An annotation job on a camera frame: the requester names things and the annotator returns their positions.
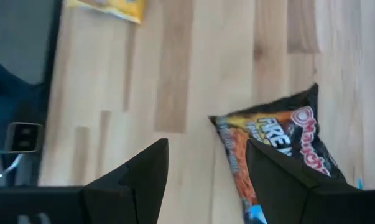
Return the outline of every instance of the wooden table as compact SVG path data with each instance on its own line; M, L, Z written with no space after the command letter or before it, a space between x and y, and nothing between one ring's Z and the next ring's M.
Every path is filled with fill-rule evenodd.
M206 116L318 82L322 139L375 188L375 0L324 2L318 52L290 51L286 0L147 0L141 25L65 8L40 183L89 183L165 137L159 223L242 223Z

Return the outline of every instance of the snack bag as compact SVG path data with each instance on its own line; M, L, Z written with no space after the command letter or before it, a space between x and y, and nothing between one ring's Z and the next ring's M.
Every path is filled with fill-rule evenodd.
M258 206L245 159L249 138L271 145L285 155L332 177L345 179L318 137L318 85L294 96L253 106L225 116L210 116L225 146L246 223L266 223Z
M141 23L145 0L68 0L71 7L83 6Z

